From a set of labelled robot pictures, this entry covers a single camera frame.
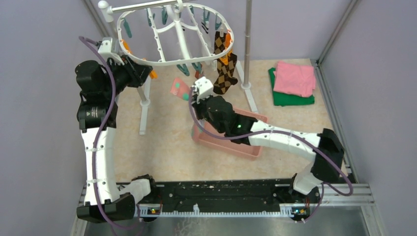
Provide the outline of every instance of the stack of folded clothes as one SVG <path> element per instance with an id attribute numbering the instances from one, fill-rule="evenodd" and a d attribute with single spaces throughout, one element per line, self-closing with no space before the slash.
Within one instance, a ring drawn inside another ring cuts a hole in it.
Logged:
<path id="1" fill-rule="evenodd" d="M 279 61 L 268 73 L 275 106 L 314 104 L 316 77 L 313 66 Z"/>

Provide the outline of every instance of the pink towel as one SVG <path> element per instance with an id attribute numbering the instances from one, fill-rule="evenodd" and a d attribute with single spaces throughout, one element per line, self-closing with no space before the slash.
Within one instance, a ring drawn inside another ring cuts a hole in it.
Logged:
<path id="1" fill-rule="evenodd" d="M 316 88 L 314 67 L 311 65 L 294 65 L 279 61 L 274 74 L 275 92 L 310 97 Z"/>
<path id="2" fill-rule="evenodd" d="M 171 86 L 171 93 L 179 98 L 188 101 L 188 93 L 190 93 L 190 87 L 180 78 L 175 78 Z"/>

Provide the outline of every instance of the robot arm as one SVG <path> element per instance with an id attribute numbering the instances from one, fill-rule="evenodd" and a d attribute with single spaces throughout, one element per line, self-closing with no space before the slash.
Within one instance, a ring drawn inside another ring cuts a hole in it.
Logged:
<path id="1" fill-rule="evenodd" d="M 320 183 L 332 182 L 339 178 L 338 172 L 313 148 L 294 138 L 298 136 L 311 143 L 340 168 L 344 149 L 332 130 L 323 129 L 322 133 L 317 134 L 276 127 L 253 117 L 235 113 L 232 105 L 226 102 L 223 97 L 213 96 L 213 84 L 205 77 L 198 79 L 193 87 L 194 93 L 191 103 L 197 119 L 206 120 L 219 133 L 224 133 L 225 137 L 236 137 L 264 131 L 262 134 L 234 139 L 231 142 L 285 150 L 300 155 L 311 162 L 302 172 L 293 177 L 291 184 L 293 190 L 307 195 Z M 274 133 L 275 131 L 283 131 L 283 133 L 289 133 L 290 135 Z"/>
<path id="2" fill-rule="evenodd" d="M 103 39 L 98 52 L 104 58 L 112 59 L 108 60 L 108 65 L 115 79 L 116 95 L 125 87 L 142 86 L 152 71 L 150 66 L 138 65 L 127 56 L 118 56 L 116 49 L 112 47 L 111 38 Z M 101 204 L 111 220 L 131 219 L 135 213 L 135 205 L 150 193 L 153 179 L 150 176 L 139 177 L 124 189 L 118 190 L 113 160 L 117 104 L 114 104 L 110 117 L 100 133 L 97 148 L 93 149 L 95 136 L 111 103 L 112 87 L 109 75 L 94 60 L 79 64 L 75 73 L 77 83 L 82 89 L 77 120 L 84 140 L 87 164 L 87 190 L 83 206 L 77 208 L 77 216 L 91 222 L 104 222 L 98 209 L 98 204 Z M 95 169 L 92 166 L 93 152 L 96 153 Z M 94 189 L 94 183 L 97 183 L 97 190 Z M 100 198 L 99 203 L 95 197 L 96 192 Z"/>

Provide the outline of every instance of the green towel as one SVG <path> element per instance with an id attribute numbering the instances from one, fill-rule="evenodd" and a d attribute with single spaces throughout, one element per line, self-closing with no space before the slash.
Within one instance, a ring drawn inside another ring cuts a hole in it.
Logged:
<path id="1" fill-rule="evenodd" d="M 274 71 L 275 71 L 274 67 L 268 70 L 269 79 L 271 80 L 272 96 L 273 96 L 275 106 L 283 106 L 284 107 L 284 106 L 314 104 L 314 96 L 313 95 L 311 95 L 310 97 L 300 97 L 300 96 L 297 96 L 297 95 L 275 92 L 273 90 L 273 87 L 275 85 Z"/>

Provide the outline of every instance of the pink basket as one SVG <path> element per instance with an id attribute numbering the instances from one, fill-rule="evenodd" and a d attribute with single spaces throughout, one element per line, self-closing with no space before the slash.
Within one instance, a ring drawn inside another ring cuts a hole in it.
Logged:
<path id="1" fill-rule="evenodd" d="M 254 117 L 265 123 L 268 122 L 267 117 L 262 116 L 257 113 L 243 111 L 237 108 L 234 108 L 234 111 L 241 115 Z M 205 122 L 204 128 L 208 130 L 210 133 L 222 136 L 208 122 Z M 229 153 L 238 157 L 243 157 L 252 161 L 256 160 L 262 154 L 263 147 L 249 146 L 245 144 L 235 144 L 235 143 L 232 143 L 230 140 L 221 140 L 221 139 L 213 138 L 202 131 L 200 132 L 196 124 L 193 125 L 192 130 L 193 130 L 192 132 L 193 140 L 196 143 L 199 143 L 206 147 L 224 151 L 226 153 Z"/>

